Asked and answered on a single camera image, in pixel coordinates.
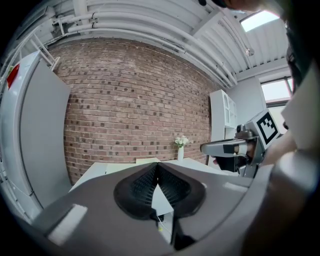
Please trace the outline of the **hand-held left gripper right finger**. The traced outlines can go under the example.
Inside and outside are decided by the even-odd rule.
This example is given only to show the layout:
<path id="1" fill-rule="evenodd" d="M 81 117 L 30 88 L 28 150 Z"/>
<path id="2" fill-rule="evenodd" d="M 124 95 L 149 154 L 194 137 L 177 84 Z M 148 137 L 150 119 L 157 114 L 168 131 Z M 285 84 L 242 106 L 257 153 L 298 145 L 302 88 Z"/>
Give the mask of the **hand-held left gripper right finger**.
<path id="1" fill-rule="evenodd" d="M 178 251 L 217 228 L 240 203 L 252 179 L 159 163 L 157 182 L 171 206 L 157 216 L 158 231 Z"/>

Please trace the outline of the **person's right forearm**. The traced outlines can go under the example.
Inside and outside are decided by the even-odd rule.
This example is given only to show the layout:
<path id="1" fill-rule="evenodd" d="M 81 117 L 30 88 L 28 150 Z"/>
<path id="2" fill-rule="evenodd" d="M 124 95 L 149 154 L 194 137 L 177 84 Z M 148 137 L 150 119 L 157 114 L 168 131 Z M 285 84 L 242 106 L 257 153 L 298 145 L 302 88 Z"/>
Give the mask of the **person's right forearm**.
<path id="1" fill-rule="evenodd" d="M 297 149 L 297 144 L 293 134 L 287 130 L 281 137 L 277 138 L 267 149 L 261 166 L 275 164 L 283 155 L 294 152 Z"/>

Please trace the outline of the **grey refrigerator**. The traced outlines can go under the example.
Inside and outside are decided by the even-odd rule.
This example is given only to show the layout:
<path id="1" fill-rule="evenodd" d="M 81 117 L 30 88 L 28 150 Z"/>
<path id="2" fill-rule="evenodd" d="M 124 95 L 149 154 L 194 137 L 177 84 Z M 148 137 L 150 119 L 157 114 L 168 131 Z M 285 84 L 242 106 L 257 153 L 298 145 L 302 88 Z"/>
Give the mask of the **grey refrigerator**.
<path id="1" fill-rule="evenodd" d="M 64 124 L 70 87 L 33 52 L 0 104 L 0 153 L 13 204 L 26 221 L 71 189 Z"/>

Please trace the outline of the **white ceiling pipes bundle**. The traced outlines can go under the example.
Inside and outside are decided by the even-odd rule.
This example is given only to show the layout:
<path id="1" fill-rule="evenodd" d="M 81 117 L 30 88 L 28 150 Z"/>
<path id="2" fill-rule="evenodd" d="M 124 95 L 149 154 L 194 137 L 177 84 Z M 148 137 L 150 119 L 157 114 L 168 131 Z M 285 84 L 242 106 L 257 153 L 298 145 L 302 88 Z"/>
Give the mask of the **white ceiling pipes bundle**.
<path id="1" fill-rule="evenodd" d="M 227 88 L 232 88 L 238 84 L 232 72 L 205 43 L 188 32 L 154 17 L 129 12 L 107 11 L 78 16 L 63 16 L 55 19 L 53 23 L 59 25 L 73 24 L 68 29 L 69 33 L 114 29 L 144 34 L 153 40 L 171 45 L 178 51 L 190 55 L 205 69 L 213 73 Z"/>

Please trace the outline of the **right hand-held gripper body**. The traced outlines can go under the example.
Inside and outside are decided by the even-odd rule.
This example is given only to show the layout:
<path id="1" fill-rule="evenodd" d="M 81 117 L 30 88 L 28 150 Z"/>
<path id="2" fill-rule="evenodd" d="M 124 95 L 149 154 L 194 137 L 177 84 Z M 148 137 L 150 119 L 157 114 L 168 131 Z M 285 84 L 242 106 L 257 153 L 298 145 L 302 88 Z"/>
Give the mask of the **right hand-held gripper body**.
<path id="1" fill-rule="evenodd" d="M 235 167 L 241 177 L 255 177 L 269 146 L 279 136 L 279 129 L 268 109 L 237 126 L 235 138 L 243 142 L 239 143 Z"/>

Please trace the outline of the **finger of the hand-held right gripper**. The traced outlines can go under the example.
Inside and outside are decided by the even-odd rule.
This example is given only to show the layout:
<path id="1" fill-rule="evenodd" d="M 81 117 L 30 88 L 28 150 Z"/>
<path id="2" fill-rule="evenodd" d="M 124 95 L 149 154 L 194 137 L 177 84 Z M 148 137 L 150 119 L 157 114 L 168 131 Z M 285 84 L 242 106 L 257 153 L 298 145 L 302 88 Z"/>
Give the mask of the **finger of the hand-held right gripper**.
<path id="1" fill-rule="evenodd" d="M 244 139 L 234 138 L 203 143 L 200 146 L 200 151 L 212 157 L 232 158 L 241 152 L 241 146 L 244 146 L 245 150 L 240 156 L 245 156 L 247 153 L 247 142 Z"/>
<path id="2" fill-rule="evenodd" d="M 223 171 L 238 172 L 238 157 L 215 157 L 216 164 Z"/>

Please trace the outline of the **white shelf unit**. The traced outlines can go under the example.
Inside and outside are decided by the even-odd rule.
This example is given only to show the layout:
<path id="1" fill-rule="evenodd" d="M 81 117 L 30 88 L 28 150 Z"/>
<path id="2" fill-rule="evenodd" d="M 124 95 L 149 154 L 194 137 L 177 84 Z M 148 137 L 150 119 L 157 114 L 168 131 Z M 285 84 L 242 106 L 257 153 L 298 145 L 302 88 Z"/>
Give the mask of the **white shelf unit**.
<path id="1" fill-rule="evenodd" d="M 44 46 L 44 44 L 40 41 L 38 36 L 33 33 L 29 39 L 32 46 L 40 52 L 42 59 L 46 62 L 47 66 L 50 68 L 51 71 L 54 71 L 57 67 L 61 57 L 53 57 L 48 49 Z"/>

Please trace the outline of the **ceiling light panel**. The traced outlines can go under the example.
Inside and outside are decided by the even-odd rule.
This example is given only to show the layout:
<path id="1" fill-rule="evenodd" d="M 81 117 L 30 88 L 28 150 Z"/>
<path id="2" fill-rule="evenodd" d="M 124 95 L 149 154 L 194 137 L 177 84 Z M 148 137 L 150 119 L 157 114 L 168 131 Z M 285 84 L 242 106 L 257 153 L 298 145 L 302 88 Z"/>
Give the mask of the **ceiling light panel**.
<path id="1" fill-rule="evenodd" d="M 258 11 L 240 21 L 245 32 L 249 32 L 257 27 L 265 25 L 269 22 L 278 20 L 280 17 L 270 11 Z"/>

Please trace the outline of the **white flower bouquet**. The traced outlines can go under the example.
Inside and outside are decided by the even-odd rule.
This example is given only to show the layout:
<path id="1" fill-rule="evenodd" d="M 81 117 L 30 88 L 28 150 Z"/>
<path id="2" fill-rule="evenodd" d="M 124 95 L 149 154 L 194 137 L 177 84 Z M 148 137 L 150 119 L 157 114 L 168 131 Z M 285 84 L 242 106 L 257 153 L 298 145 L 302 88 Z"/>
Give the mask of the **white flower bouquet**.
<path id="1" fill-rule="evenodd" d="M 180 137 L 176 137 L 174 143 L 178 148 L 183 148 L 186 145 L 192 144 L 193 141 L 187 138 L 186 136 L 182 135 Z"/>

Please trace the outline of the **person's dark green shirt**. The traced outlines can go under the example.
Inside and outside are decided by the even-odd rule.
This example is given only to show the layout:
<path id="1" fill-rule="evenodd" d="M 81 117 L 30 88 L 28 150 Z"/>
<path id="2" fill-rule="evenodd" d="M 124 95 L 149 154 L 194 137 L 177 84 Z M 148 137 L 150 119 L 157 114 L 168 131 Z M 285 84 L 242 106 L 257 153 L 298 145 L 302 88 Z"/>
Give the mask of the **person's dark green shirt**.
<path id="1" fill-rule="evenodd" d="M 310 69 L 320 76 L 320 0 L 286 0 L 287 62 L 294 91 Z"/>

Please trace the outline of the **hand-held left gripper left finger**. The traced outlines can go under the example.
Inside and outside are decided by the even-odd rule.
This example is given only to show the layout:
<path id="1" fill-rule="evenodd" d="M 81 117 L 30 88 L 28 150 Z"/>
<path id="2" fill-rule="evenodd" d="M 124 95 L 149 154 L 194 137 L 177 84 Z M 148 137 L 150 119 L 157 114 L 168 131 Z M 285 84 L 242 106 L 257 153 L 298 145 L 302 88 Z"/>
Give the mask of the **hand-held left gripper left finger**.
<path id="1" fill-rule="evenodd" d="M 67 256 L 167 256 L 173 253 L 157 222 L 137 219 L 116 203 L 116 185 L 149 164 L 91 178 L 46 207 L 33 227 Z"/>

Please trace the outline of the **white cabinet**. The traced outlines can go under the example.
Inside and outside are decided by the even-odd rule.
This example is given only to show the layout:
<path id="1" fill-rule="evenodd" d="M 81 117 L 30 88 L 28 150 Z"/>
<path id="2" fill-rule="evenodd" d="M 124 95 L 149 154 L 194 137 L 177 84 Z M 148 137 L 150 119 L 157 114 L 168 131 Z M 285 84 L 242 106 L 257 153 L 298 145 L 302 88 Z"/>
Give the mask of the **white cabinet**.
<path id="1" fill-rule="evenodd" d="M 211 141 L 233 139 L 237 128 L 235 102 L 221 89 L 210 93 Z"/>

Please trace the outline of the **window with dark frame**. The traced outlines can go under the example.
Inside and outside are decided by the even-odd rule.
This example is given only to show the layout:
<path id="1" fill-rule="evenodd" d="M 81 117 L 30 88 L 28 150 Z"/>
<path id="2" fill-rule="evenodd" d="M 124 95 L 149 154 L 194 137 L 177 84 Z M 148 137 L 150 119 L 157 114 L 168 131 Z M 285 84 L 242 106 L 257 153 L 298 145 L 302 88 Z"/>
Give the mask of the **window with dark frame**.
<path id="1" fill-rule="evenodd" d="M 282 104 L 291 99 L 294 86 L 291 77 L 269 80 L 261 83 L 267 105 Z"/>

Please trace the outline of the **red box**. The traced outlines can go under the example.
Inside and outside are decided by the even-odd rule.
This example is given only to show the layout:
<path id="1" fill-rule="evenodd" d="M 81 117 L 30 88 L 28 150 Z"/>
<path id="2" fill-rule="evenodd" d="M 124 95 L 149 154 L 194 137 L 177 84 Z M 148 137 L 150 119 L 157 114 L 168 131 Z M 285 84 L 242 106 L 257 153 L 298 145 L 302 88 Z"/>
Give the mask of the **red box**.
<path id="1" fill-rule="evenodd" d="M 6 78 L 8 89 L 10 89 L 10 87 L 12 86 L 12 84 L 13 84 L 13 82 L 14 82 L 14 80 L 15 80 L 18 72 L 19 72 L 19 68 L 20 68 L 20 64 L 19 63 L 17 65 L 15 65 L 15 66 L 11 67 L 9 75 Z"/>

